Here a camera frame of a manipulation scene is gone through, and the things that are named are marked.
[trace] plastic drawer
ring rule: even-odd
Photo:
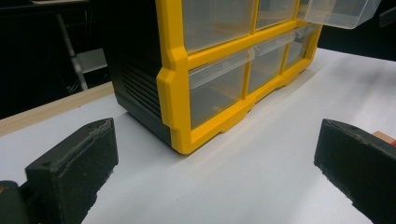
[[[304,58],[311,35],[319,28],[318,24],[308,24],[294,30],[295,39],[290,43],[286,68],[290,68]]]
[[[183,0],[184,45],[188,53],[248,35],[254,0]]]
[[[248,93],[278,75],[285,47],[293,40],[294,32],[288,32],[254,46],[255,58],[251,62]]]
[[[291,20],[295,4],[296,0],[260,0],[256,29]]]
[[[251,58],[250,50],[246,49],[190,70],[192,129],[240,99],[245,65]]]
[[[353,29],[370,20],[381,0],[301,0],[299,20]]]

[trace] white surface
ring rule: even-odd
[[[322,119],[396,136],[396,63],[319,49],[288,87],[180,156],[107,96],[0,138],[0,179],[84,124],[113,117],[120,164],[83,223],[371,223],[313,159]]]

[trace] storage organizer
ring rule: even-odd
[[[323,2],[337,1],[92,0],[119,104],[182,154],[311,64]]]

